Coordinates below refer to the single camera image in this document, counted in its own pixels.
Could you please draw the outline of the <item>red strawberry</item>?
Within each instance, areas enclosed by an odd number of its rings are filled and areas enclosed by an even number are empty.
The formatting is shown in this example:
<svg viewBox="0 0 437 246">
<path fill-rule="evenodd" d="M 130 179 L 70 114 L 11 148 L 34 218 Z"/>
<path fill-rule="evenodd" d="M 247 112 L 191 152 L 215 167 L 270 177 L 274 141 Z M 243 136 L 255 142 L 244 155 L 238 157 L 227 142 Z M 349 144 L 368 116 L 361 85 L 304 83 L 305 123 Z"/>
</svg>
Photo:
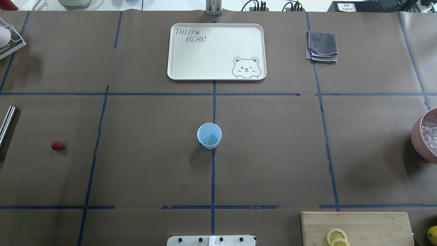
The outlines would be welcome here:
<svg viewBox="0 0 437 246">
<path fill-rule="evenodd" d="M 51 144 L 51 148 L 55 151 L 61 151 L 64 149 L 64 144 L 59 141 L 55 141 Z"/>
</svg>

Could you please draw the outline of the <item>light blue cup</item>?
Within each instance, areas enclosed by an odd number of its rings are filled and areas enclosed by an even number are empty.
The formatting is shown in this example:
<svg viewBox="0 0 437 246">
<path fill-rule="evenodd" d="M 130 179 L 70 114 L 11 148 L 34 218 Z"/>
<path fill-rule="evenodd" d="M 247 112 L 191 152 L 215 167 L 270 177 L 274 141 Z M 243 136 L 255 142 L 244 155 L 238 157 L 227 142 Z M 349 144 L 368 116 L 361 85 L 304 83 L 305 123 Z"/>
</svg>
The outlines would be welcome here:
<svg viewBox="0 0 437 246">
<path fill-rule="evenodd" d="M 204 148 L 209 150 L 215 149 L 218 146 L 222 135 L 223 134 L 221 128 L 215 123 L 205 123 L 198 128 L 197 132 L 198 141 L 202 144 Z M 206 146 L 203 144 L 203 139 L 209 136 L 214 137 L 215 140 L 215 143 L 212 146 Z"/>
</svg>

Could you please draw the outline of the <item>pink bowl with ice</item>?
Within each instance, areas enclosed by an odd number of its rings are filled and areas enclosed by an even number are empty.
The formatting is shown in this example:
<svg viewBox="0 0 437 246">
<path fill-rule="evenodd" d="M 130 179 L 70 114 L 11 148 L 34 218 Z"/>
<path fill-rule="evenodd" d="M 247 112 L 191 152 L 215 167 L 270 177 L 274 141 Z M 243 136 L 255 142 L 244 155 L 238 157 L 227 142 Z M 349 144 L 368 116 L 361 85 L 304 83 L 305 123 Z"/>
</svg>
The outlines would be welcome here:
<svg viewBox="0 0 437 246">
<path fill-rule="evenodd" d="M 411 142 L 416 152 L 434 164 L 437 163 L 436 112 L 436 108 L 428 110 L 414 123 L 411 130 Z"/>
</svg>

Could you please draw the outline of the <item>white cup rack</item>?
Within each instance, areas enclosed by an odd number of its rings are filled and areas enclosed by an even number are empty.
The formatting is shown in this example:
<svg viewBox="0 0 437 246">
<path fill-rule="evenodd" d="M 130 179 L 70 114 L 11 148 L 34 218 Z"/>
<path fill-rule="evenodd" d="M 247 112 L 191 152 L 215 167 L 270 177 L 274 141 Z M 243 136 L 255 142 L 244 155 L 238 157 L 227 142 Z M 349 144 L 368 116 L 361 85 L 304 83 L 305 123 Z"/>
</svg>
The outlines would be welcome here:
<svg viewBox="0 0 437 246">
<path fill-rule="evenodd" d="M 0 20 L 0 59 L 2 60 L 27 44 L 12 24 L 2 18 Z"/>
</svg>

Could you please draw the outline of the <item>pink cup on rack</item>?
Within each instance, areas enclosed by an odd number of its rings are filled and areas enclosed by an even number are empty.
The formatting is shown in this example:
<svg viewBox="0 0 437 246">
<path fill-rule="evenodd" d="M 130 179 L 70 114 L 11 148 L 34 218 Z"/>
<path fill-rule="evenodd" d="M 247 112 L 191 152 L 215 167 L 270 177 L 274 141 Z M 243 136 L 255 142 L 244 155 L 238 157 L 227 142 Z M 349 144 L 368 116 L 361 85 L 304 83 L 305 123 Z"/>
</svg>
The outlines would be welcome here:
<svg viewBox="0 0 437 246">
<path fill-rule="evenodd" d="M 11 40 L 11 31 L 9 28 L 0 26 L 0 48 L 3 48 L 9 44 Z"/>
</svg>

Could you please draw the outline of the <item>cream bear tray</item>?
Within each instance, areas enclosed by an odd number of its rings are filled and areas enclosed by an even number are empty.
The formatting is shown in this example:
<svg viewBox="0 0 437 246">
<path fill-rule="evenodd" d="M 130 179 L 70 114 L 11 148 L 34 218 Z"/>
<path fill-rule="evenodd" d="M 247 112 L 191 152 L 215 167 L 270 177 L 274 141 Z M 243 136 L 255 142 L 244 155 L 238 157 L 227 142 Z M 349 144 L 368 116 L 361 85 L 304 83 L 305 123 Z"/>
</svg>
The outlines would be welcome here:
<svg viewBox="0 0 437 246">
<path fill-rule="evenodd" d="M 167 75 L 177 81 L 263 80 L 267 75 L 264 30 L 258 24 L 174 24 Z"/>
</svg>

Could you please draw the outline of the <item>grey folded cloth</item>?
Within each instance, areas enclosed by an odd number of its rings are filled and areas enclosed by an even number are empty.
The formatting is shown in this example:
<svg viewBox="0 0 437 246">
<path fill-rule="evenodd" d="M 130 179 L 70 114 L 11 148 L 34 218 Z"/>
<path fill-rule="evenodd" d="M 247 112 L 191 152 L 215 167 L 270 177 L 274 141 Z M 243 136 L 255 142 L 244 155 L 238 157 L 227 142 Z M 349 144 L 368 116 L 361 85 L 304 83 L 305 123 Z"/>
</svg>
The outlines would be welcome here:
<svg viewBox="0 0 437 246">
<path fill-rule="evenodd" d="M 305 59 L 315 62 L 336 63 L 338 59 L 337 34 L 308 31 Z"/>
</svg>

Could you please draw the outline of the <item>lemon slices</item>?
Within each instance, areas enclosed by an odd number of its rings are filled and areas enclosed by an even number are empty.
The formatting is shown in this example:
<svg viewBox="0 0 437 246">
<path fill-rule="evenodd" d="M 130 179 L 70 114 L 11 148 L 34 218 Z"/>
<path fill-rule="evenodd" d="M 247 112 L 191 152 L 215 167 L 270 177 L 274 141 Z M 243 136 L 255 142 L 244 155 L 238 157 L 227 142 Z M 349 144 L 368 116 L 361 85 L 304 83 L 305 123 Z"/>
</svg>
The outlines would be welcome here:
<svg viewBox="0 0 437 246">
<path fill-rule="evenodd" d="M 349 246 L 348 237 L 341 229 L 331 229 L 326 235 L 328 246 Z"/>
</svg>

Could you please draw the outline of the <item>wooden cutting board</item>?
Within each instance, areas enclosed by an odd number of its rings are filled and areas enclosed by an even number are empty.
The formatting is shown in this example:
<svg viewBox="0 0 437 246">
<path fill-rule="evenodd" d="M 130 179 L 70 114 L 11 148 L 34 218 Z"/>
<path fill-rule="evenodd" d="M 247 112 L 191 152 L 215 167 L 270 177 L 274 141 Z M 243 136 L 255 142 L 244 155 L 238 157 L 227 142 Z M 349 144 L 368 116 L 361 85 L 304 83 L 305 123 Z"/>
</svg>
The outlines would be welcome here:
<svg viewBox="0 0 437 246">
<path fill-rule="evenodd" d="M 300 213 L 304 246 L 327 246 L 332 229 L 343 230 L 351 246 L 413 246 L 405 212 L 306 212 Z"/>
</svg>

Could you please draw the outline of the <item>metal muddler stick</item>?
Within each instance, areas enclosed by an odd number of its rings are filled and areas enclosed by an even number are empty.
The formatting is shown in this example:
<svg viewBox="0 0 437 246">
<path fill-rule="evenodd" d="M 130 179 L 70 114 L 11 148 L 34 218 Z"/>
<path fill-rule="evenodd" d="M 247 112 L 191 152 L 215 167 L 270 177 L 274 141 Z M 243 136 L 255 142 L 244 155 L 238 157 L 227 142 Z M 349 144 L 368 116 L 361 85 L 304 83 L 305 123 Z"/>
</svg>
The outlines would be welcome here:
<svg viewBox="0 0 437 246">
<path fill-rule="evenodd" d="M 0 131 L 0 148 L 2 148 L 4 140 L 7 136 L 7 133 L 10 128 L 10 124 L 14 118 L 15 112 L 17 110 L 17 107 L 14 105 L 11 105 L 5 115 L 5 118 L 3 120 L 3 123 L 1 125 L 1 131 Z"/>
</svg>

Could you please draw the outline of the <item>yellow lemon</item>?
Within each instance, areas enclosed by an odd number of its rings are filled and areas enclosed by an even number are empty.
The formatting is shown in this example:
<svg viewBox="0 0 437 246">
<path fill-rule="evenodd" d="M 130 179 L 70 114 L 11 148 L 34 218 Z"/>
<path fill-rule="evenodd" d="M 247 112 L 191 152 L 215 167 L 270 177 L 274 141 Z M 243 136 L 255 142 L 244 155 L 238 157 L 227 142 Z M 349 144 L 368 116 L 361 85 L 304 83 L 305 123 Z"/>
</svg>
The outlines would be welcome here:
<svg viewBox="0 0 437 246">
<path fill-rule="evenodd" d="M 437 226 L 432 226 L 427 230 L 427 238 L 430 243 L 437 246 Z"/>
</svg>

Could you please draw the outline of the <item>aluminium frame post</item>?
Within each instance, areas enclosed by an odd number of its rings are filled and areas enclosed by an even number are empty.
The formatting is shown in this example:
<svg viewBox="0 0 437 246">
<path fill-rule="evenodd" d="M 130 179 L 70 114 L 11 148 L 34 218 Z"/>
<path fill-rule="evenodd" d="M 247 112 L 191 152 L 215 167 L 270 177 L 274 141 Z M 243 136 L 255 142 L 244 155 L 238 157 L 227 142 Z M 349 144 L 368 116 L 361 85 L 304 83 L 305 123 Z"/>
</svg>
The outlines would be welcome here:
<svg viewBox="0 0 437 246">
<path fill-rule="evenodd" d="M 206 0 L 206 15 L 221 16 L 223 13 L 222 0 Z"/>
</svg>

